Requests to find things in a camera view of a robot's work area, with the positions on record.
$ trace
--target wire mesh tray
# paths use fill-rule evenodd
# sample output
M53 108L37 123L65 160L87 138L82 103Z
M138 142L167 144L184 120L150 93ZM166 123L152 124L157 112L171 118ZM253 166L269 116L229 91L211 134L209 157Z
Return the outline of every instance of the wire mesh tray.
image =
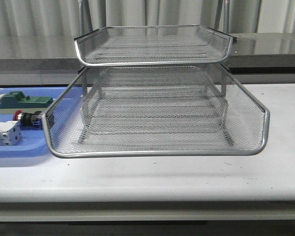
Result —
M269 111L220 65L86 68L43 114L58 157L252 155Z
M214 63L227 59L233 38L200 25L105 27L75 39L87 66Z

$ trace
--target gray countertop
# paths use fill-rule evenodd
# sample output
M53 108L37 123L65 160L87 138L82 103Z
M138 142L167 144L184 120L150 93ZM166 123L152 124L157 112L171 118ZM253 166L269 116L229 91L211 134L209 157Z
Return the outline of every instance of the gray countertop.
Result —
M295 33L233 34L228 67L295 67ZM77 70L72 36L0 37L0 71Z

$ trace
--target tray rim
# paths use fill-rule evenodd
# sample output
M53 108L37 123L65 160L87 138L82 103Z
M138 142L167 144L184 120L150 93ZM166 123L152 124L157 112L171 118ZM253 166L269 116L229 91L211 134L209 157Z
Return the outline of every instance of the tray rim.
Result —
M78 46L78 42L84 39L87 39L89 37L89 35L97 35L99 33L101 33L103 30L105 29L149 29L149 28L180 28L180 27L200 27L200 28L205 28L211 32L213 32L213 34L224 34L227 37L229 37L230 42L227 48L227 53L226 55L221 58L221 59L216 59L216 60L211 60L211 61L200 61L200 60L185 60L185 61L181 61L181 60L177 60L177 61L141 61L141 62L106 62L106 63L87 63L85 62L82 57L81 57L81 53L79 50L79 46ZM79 59L79 61L89 67L97 67L97 66L130 66L130 65L166 65L166 64L197 64L197 63L220 63L220 62L224 62L226 61L229 56L231 55L231 51L232 51L232 45L233 45L233 39L234 37L226 34L224 32L212 29L210 27L206 27L206 26L202 26L202 25L195 25L195 24L191 24L191 25L165 25L165 26L109 26L109 27L103 27L100 29L96 29L93 30L87 34L84 34L82 36L79 36L77 38L74 38L74 47L75 47L75 51L77 54L77 57Z
M260 102L251 92L249 92L222 64L212 64L216 66L220 71L223 71L229 76L241 89L249 96L258 106L264 110L264 123L262 132L262 141L258 148L254 150L150 150L150 151L101 151L101 152L76 152L76 153L61 153L53 149L52 142L50 140L50 132L46 121L46 113L51 110L54 104L56 104L60 98L69 91L75 82L84 76L90 69L84 67L81 73L69 84L69 86L60 94L60 96L45 110L42 114L42 124L45 135L45 140L50 152L59 158L104 158L104 157L139 157L139 156L250 156L260 153L265 147L268 140L270 111L268 108Z

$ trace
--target blue plastic tray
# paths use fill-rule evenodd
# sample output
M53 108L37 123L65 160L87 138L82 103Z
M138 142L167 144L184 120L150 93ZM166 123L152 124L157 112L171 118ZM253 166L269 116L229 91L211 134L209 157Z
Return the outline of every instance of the blue plastic tray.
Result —
M65 87L0 88L0 94L22 91L29 96L48 96L56 99ZM13 115L0 115L0 122L12 120ZM43 130L23 127L22 139L15 146L0 146L0 157L34 157L47 151Z

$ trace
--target upper tray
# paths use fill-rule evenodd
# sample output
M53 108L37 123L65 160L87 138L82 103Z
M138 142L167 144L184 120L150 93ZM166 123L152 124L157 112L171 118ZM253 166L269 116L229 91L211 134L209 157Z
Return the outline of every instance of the upper tray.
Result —
M222 62L232 43L230 35L200 25L105 27L75 38L87 66Z

